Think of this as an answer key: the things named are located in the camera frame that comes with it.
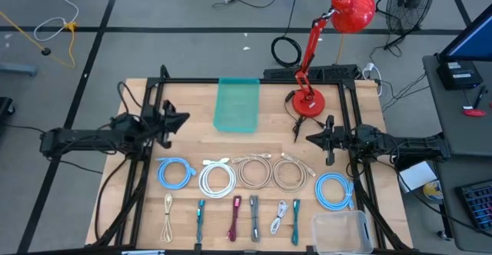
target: lamp arm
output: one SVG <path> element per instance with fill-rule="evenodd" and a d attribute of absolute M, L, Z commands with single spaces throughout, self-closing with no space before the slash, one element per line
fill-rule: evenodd
<path fill-rule="evenodd" d="M 301 90 L 305 93 L 306 100 L 312 100 L 314 97 L 313 88 L 308 80 L 309 65 L 314 59 L 314 51 L 316 51 L 316 46 L 320 34 L 322 33 L 324 27 L 328 23 L 330 17 L 335 13 L 333 8 L 327 14 L 323 14 L 320 18 L 313 20 L 311 25 L 311 33 L 309 34 L 309 40 L 307 41 L 306 52 L 304 53 L 304 59 L 302 65 L 295 72 L 295 79 L 298 81 Z"/>

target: teal plastic container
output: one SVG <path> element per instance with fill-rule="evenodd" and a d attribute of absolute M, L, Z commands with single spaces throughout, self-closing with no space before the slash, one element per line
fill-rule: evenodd
<path fill-rule="evenodd" d="M 255 132 L 259 97 L 260 80 L 257 78 L 219 78 L 215 128 L 223 132 Z"/>

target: monitor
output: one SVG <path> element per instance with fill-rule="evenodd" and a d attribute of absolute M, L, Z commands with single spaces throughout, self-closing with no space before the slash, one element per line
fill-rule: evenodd
<path fill-rule="evenodd" d="M 492 61 L 492 4 L 441 53 L 445 61 Z"/>

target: keyboard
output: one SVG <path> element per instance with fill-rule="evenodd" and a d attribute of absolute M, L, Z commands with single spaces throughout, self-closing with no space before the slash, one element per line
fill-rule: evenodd
<path fill-rule="evenodd" d="M 295 79 L 296 68 L 276 68 L 263 71 L 264 78 Z M 357 79 L 360 72 L 356 65 L 331 65 L 309 68 L 307 78 L 310 81 L 339 81 L 341 79 Z"/>
<path fill-rule="evenodd" d="M 474 226 L 480 230 L 492 230 L 492 180 L 455 190 Z"/>

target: electric fan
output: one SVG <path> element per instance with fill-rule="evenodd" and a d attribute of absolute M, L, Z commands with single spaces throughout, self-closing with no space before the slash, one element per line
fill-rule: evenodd
<path fill-rule="evenodd" d="M 377 7 L 380 2 L 381 0 L 376 3 L 376 12 L 386 16 L 386 24 L 390 33 L 400 35 L 384 46 L 384 49 L 388 49 L 411 32 L 420 29 L 420 25 L 431 7 L 432 0 L 387 0 L 385 12 Z"/>

